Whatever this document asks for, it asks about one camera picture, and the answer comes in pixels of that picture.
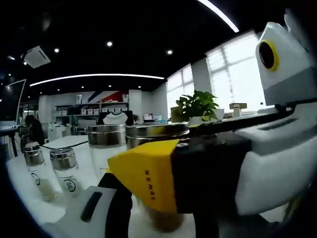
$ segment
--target glass jar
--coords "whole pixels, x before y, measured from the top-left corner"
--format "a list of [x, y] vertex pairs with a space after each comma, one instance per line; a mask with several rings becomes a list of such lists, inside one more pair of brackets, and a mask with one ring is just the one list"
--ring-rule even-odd
[[45, 164], [41, 148], [39, 146], [25, 148], [23, 154], [33, 181], [41, 192], [44, 201], [54, 200], [56, 192], [49, 180], [48, 167]]
[[[127, 147], [132, 149], [151, 141], [173, 140], [189, 133], [187, 122], [170, 124], [133, 125], [126, 127]], [[160, 232], [173, 232], [184, 221], [184, 214], [161, 212], [144, 205], [137, 198], [141, 213], [151, 220], [153, 227]]]
[[125, 124], [105, 124], [87, 128], [95, 174], [100, 181], [109, 172], [108, 158], [127, 150]]
[[54, 149], [50, 151], [50, 158], [53, 170], [66, 196], [77, 197], [83, 191], [83, 186], [74, 150], [72, 148]]

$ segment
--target person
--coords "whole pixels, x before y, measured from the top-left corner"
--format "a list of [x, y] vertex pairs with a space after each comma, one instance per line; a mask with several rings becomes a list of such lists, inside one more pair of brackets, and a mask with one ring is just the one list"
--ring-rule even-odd
[[27, 115], [25, 117], [25, 124], [29, 128], [30, 141], [38, 142], [39, 145], [43, 145], [45, 143], [45, 136], [40, 121], [33, 115]]

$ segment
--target window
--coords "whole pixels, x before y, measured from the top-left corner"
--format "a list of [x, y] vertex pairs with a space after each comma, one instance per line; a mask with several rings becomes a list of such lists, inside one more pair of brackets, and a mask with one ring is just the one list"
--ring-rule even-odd
[[170, 108], [176, 107], [176, 100], [182, 94], [194, 94], [194, 82], [191, 65], [187, 65], [167, 79], [167, 108], [170, 118]]
[[265, 106], [264, 92], [255, 55], [258, 38], [246, 33], [207, 53], [212, 93], [225, 112], [230, 103], [247, 103], [244, 111]]

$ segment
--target plant pot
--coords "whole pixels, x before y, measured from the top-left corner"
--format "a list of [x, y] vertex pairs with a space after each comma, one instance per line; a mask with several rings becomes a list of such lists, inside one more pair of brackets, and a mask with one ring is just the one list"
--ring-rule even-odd
[[200, 125], [206, 122], [202, 120], [202, 117], [192, 117], [189, 118], [188, 123], [189, 125]]
[[224, 109], [214, 109], [213, 112], [215, 113], [217, 119], [211, 119], [211, 122], [217, 122], [223, 119], [224, 116]]

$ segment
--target white table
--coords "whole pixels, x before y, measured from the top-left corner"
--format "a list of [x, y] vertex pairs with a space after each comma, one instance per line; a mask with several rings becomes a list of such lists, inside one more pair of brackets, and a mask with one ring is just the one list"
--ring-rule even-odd
[[[74, 144], [87, 141], [86, 135], [66, 136], [52, 141], [45, 146], [51, 148], [60, 148], [71, 146]], [[81, 175], [84, 176], [85, 182], [83, 183], [84, 189], [89, 186], [97, 186], [98, 180], [94, 174], [92, 167], [91, 154], [88, 143], [76, 146], [73, 148], [78, 163], [78, 170]], [[43, 157], [48, 167], [52, 167], [50, 161], [49, 149], [42, 147]], [[65, 214], [65, 203], [63, 192], [55, 177], [53, 170], [50, 170], [50, 178], [53, 188], [58, 192], [57, 198], [47, 203], [42, 200], [42, 196], [36, 188], [32, 178], [28, 172], [25, 159], [23, 155], [19, 155], [7, 162], [7, 167], [11, 181], [16, 188], [16, 191], [20, 195], [25, 206], [29, 212], [33, 215], [34, 219], [39, 225], [50, 222], [54, 223], [58, 221]], [[129, 224], [129, 237], [131, 238], [194, 238], [195, 237], [195, 225], [192, 215], [185, 215], [185, 221], [180, 229], [174, 233], [162, 234], [156, 232], [151, 227], [149, 220], [140, 212], [136, 198], [132, 196], [133, 207], [131, 210], [131, 218]]]

